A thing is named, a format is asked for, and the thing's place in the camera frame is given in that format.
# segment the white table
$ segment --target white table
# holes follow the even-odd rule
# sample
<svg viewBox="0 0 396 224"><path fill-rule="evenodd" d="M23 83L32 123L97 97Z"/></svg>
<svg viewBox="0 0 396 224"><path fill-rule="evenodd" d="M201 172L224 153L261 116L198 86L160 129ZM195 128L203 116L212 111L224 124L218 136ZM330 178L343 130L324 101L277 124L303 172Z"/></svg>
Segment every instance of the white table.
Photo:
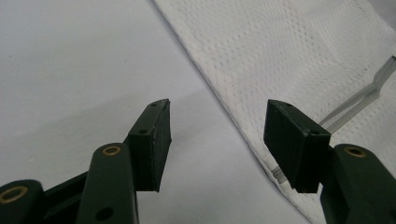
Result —
<svg viewBox="0 0 396 224"><path fill-rule="evenodd" d="M0 2L0 186L85 172L162 98L173 142L161 192L137 194L142 224L307 223L151 1Z"/></svg>

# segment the brass insert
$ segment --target brass insert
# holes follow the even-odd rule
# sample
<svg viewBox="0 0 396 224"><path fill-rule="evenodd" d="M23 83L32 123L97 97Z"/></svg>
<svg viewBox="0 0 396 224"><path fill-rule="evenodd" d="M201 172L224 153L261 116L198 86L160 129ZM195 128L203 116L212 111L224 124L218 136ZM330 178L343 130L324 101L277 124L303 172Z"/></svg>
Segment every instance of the brass insert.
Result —
<svg viewBox="0 0 396 224"><path fill-rule="evenodd" d="M102 154L105 156L114 156L119 154L120 152L121 152L121 148L116 146L107 147L102 150Z"/></svg>
<svg viewBox="0 0 396 224"><path fill-rule="evenodd" d="M345 151L347 154L354 156L354 157L363 158L363 157L367 156L367 154L358 147L346 147Z"/></svg>
<svg viewBox="0 0 396 224"><path fill-rule="evenodd" d="M28 188L25 186L16 186L0 194L0 203L12 203L17 201L27 193Z"/></svg>

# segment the white cloth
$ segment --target white cloth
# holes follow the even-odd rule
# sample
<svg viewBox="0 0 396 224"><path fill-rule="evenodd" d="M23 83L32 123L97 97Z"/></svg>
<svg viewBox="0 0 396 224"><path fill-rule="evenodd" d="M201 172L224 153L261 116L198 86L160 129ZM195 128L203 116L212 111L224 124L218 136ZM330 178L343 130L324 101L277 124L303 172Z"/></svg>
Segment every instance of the white cloth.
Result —
<svg viewBox="0 0 396 224"><path fill-rule="evenodd" d="M276 179L262 141L268 99L316 122L373 82L396 52L396 34L365 0L155 0L191 59L279 189L312 222L318 194ZM396 75L379 98L332 136L371 149L396 175Z"/></svg>

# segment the white towel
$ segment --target white towel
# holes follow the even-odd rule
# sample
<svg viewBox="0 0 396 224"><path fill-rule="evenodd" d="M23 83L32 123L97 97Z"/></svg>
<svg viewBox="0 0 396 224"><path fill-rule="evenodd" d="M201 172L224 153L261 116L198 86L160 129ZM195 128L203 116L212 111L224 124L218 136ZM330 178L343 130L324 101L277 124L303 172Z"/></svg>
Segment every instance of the white towel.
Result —
<svg viewBox="0 0 396 224"><path fill-rule="evenodd" d="M313 223L325 223L319 194L291 189L262 141L267 100L323 121L370 86L396 52L395 32L365 0L155 2L268 176ZM332 146L366 147L396 175L396 75L358 112Z"/></svg>

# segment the white surface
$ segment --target white surface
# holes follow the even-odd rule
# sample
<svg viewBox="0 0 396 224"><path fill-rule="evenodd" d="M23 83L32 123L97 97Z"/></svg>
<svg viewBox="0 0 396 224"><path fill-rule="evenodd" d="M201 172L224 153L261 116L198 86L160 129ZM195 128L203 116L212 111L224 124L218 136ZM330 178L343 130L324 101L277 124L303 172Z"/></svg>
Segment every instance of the white surface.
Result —
<svg viewBox="0 0 396 224"><path fill-rule="evenodd" d="M86 171L169 98L173 142L161 192L138 193L142 224L307 222L150 1L1 1L0 68L0 185Z"/></svg>
<svg viewBox="0 0 396 224"><path fill-rule="evenodd" d="M267 100L320 122L373 82L396 53L394 30L364 0L155 2L269 177L310 220L325 223L319 194L298 194L277 174L262 141ZM368 147L396 175L394 76L332 143Z"/></svg>

